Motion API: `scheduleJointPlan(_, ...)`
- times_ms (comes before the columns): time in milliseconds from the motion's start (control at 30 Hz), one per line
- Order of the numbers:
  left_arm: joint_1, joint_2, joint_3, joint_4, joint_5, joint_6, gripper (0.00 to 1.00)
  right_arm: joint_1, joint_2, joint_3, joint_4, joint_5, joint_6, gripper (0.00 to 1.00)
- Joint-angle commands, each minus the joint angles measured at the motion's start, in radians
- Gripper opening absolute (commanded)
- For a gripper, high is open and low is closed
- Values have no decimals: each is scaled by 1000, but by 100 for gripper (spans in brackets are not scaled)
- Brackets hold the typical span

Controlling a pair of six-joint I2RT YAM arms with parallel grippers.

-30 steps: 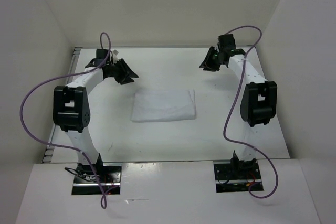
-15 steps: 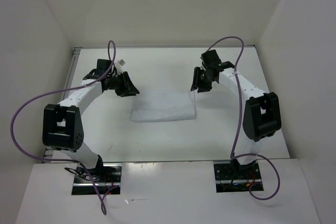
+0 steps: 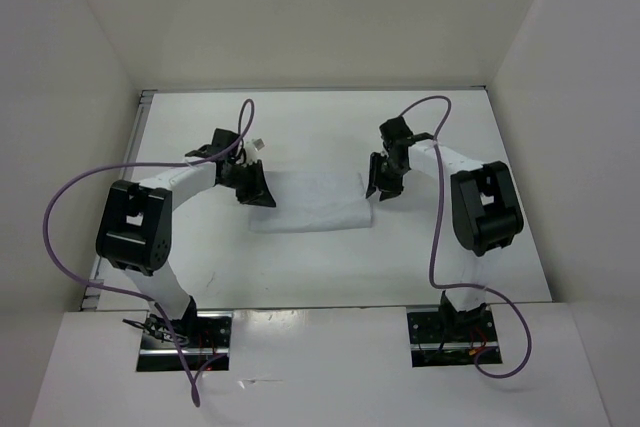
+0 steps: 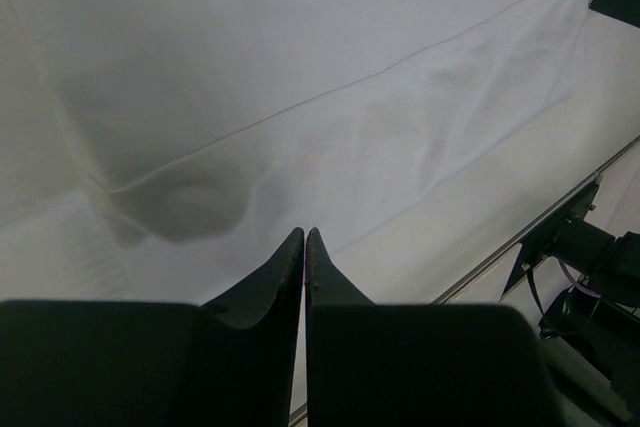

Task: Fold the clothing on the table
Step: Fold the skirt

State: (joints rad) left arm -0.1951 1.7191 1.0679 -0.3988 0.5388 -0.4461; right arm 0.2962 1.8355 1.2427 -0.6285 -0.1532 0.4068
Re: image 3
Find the white skirt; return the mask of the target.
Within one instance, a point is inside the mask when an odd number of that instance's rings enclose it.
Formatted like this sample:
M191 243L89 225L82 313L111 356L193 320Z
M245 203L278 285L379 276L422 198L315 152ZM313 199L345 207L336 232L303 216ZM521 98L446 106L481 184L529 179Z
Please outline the white skirt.
M357 172L268 171L265 177L276 206L251 209L253 233L297 234L373 225L372 208Z

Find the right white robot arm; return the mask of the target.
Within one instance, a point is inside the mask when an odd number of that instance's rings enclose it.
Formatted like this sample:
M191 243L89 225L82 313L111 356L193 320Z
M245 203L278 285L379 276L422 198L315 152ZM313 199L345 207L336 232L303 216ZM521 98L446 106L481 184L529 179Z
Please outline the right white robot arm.
M380 201L400 196L404 176L422 173L438 182L438 204L428 276L435 280L435 256L452 253L444 279L438 327L450 340L462 339L486 309L488 268L524 228L509 167L482 163L446 146L429 133L415 134L403 117L379 127L383 150L370 155L366 196Z

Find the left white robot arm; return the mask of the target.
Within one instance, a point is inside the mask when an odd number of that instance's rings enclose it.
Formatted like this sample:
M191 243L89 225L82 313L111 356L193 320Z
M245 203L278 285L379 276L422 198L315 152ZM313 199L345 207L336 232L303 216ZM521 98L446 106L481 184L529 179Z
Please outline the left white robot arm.
M242 205L274 208L258 152L260 139L244 142L230 130L217 129L210 143L184 157L185 165L140 182L112 184L99 226L96 251L133 281L151 309L137 327L176 346L192 344L205 330L195 299L170 266L173 213L186 201L213 187L235 192Z

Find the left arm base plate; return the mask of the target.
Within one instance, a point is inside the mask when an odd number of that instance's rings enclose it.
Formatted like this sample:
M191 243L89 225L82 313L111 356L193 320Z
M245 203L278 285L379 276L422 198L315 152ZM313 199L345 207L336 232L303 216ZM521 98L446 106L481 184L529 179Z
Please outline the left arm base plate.
M231 311L199 311L198 324L190 337L176 330L181 351L193 373L228 371L233 313ZM167 330L156 327L149 315L144 322L125 319L124 323L142 331L137 372L176 372L182 364Z

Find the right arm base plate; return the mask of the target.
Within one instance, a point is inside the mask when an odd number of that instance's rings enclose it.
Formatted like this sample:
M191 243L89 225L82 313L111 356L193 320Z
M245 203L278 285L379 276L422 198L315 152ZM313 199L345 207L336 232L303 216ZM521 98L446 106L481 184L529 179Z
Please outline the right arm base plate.
M445 330L436 307L406 312L413 368L474 365L480 353L480 365L502 363L498 336L490 310L471 327Z

